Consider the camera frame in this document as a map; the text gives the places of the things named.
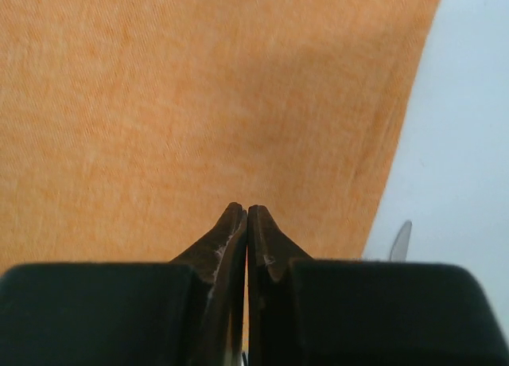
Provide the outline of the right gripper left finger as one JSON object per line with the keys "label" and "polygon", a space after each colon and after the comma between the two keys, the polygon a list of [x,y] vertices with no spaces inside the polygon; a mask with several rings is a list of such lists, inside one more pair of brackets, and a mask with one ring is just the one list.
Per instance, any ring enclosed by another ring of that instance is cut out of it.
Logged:
{"label": "right gripper left finger", "polygon": [[247,214],[167,263],[27,263],[1,277],[4,365],[239,365]]}

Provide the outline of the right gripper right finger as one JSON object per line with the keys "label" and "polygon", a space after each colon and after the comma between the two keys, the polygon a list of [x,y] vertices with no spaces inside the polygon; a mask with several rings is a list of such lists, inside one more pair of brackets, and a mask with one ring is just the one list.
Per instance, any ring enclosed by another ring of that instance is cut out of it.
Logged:
{"label": "right gripper right finger", "polygon": [[461,267],[314,259],[268,209],[247,221],[251,365],[505,365],[508,346]]}

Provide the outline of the orange cloth placemat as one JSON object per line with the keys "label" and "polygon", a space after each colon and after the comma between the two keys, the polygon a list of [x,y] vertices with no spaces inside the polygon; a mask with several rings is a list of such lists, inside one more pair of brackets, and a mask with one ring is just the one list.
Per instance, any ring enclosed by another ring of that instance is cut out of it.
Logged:
{"label": "orange cloth placemat", "polygon": [[163,261],[232,201],[360,256],[440,0],[1,0],[1,267]]}

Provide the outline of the green handled silver knife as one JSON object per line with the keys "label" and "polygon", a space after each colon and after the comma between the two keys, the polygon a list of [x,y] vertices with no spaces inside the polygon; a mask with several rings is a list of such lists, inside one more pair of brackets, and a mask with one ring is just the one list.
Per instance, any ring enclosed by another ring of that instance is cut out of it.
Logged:
{"label": "green handled silver knife", "polygon": [[400,227],[396,235],[392,247],[390,249],[389,261],[390,262],[405,262],[409,245],[410,235],[412,231],[412,221],[406,220]]}

